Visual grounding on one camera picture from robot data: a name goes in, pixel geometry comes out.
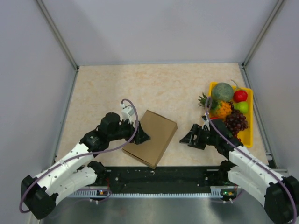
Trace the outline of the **brown cardboard box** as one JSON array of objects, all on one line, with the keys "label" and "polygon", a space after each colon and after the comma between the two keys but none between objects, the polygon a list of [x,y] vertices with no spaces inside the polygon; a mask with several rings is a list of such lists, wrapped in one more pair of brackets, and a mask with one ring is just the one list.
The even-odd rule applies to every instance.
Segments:
[{"label": "brown cardboard box", "polygon": [[178,129],[177,123],[150,110],[140,121],[143,131],[150,140],[140,145],[128,144],[123,152],[142,164],[155,169]]}]

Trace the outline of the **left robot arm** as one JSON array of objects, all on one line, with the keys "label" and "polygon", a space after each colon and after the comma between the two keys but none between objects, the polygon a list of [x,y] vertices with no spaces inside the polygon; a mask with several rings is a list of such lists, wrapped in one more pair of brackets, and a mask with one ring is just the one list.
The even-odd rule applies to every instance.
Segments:
[{"label": "left robot arm", "polygon": [[21,182],[20,211],[26,205],[36,219],[47,217],[67,196],[87,185],[105,182],[105,167],[94,161],[100,153],[106,153],[110,142],[124,139],[126,143],[142,144],[150,139],[139,123],[135,109],[126,106],[121,115],[109,112],[100,124],[86,133],[75,147],[47,170]]}]

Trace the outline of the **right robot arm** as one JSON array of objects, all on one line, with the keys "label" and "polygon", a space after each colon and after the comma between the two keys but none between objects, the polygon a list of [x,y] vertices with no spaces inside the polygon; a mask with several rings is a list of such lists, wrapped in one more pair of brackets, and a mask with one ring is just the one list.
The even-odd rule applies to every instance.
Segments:
[{"label": "right robot arm", "polygon": [[274,171],[256,157],[227,129],[220,119],[193,124],[180,141],[204,150],[213,146],[226,160],[219,171],[222,184],[234,183],[253,196],[276,224],[296,223],[299,216],[299,181]]}]

